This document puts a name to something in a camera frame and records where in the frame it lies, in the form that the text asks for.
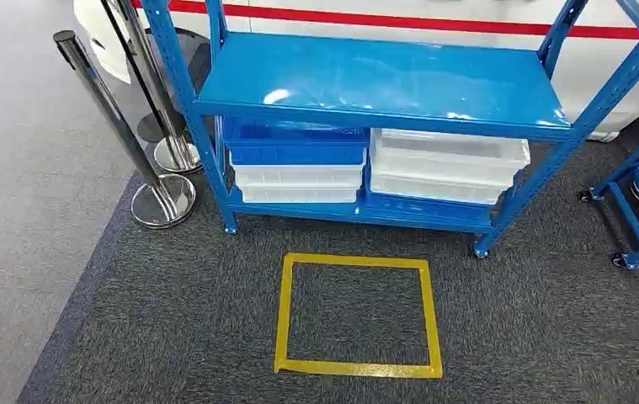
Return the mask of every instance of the yellow floor tape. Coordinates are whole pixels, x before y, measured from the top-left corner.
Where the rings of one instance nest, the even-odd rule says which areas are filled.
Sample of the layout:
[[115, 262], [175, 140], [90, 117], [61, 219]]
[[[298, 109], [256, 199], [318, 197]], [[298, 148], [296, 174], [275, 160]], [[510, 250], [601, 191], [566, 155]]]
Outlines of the yellow floor tape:
[[[417, 269], [421, 282], [423, 316], [426, 321], [426, 337], [429, 346], [429, 364], [356, 364], [326, 362], [320, 360], [287, 359], [287, 338], [290, 334], [290, 303], [292, 295], [292, 267], [294, 263], [319, 263], [327, 265], [353, 265]], [[443, 376], [438, 345], [438, 326], [431, 290], [429, 263], [423, 259], [350, 257], [339, 255], [304, 254], [289, 252], [282, 266], [280, 285], [280, 313], [277, 319], [277, 342], [274, 347], [274, 372], [280, 369], [320, 375], [352, 375], [375, 377], [435, 378]]]

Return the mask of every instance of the gray carpet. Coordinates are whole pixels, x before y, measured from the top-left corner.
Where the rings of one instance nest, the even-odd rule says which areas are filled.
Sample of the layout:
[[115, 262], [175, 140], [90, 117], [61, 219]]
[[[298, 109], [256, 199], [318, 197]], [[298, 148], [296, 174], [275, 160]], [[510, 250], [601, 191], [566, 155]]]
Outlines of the gray carpet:
[[[639, 402], [639, 272], [576, 198], [625, 141], [587, 144], [482, 261], [451, 232], [242, 215], [229, 236], [202, 177], [192, 217], [150, 231], [131, 185], [19, 402]], [[443, 379], [273, 373], [287, 252], [427, 259]], [[293, 285], [291, 358], [426, 363], [415, 272], [297, 264]]]

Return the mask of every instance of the red stripe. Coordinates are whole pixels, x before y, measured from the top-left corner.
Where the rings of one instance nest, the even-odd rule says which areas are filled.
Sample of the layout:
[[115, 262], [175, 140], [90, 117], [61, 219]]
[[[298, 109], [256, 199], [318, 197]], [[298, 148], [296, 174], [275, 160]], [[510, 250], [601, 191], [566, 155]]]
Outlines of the red stripe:
[[[140, 0], [134, 0], [140, 7]], [[204, 3], [189, 0], [171, 0], [168, 7], [172, 11], [187, 13], [207, 13]], [[545, 35], [549, 24], [510, 23], [498, 21], [471, 21], [463, 19], [421, 19], [389, 15], [335, 13], [328, 11], [295, 10], [291, 8], [269, 8], [226, 4], [227, 15], [252, 17], [257, 19], [283, 19], [312, 23], [354, 24], [379, 27], [437, 29], [443, 31], [477, 32], [511, 35]], [[610, 40], [639, 40], [639, 30], [625, 27], [597, 27], [582, 25], [572, 28], [569, 33], [578, 38], [600, 38]]]

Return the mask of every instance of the white vehicle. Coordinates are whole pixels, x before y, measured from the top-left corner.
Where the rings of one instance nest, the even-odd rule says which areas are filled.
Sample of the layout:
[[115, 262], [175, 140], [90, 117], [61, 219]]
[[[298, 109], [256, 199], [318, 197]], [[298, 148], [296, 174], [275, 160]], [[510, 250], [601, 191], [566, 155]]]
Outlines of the white vehicle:
[[[562, 4], [557, 0], [224, 1], [230, 31], [533, 50], [539, 47]], [[168, 6], [180, 34], [203, 38], [209, 35], [202, 2], [171, 0]], [[74, 0], [74, 12], [91, 37], [91, 48], [101, 66], [130, 82], [123, 50], [100, 1]], [[147, 27], [145, 14], [140, 13], [140, 17]], [[638, 30], [616, 0], [588, 3], [562, 47], [552, 78], [568, 117], [579, 116], [638, 38]], [[639, 83], [599, 126], [593, 139], [610, 141], [638, 117]]]

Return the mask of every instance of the light gray floor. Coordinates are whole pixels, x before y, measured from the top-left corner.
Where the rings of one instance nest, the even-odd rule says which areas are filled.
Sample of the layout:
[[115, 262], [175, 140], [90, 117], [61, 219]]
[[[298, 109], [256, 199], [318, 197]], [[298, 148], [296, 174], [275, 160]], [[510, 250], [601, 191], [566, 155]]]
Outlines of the light gray floor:
[[[0, 403], [13, 402], [132, 172], [51, 39], [72, 0], [0, 0]], [[136, 89], [107, 81], [135, 126]]]

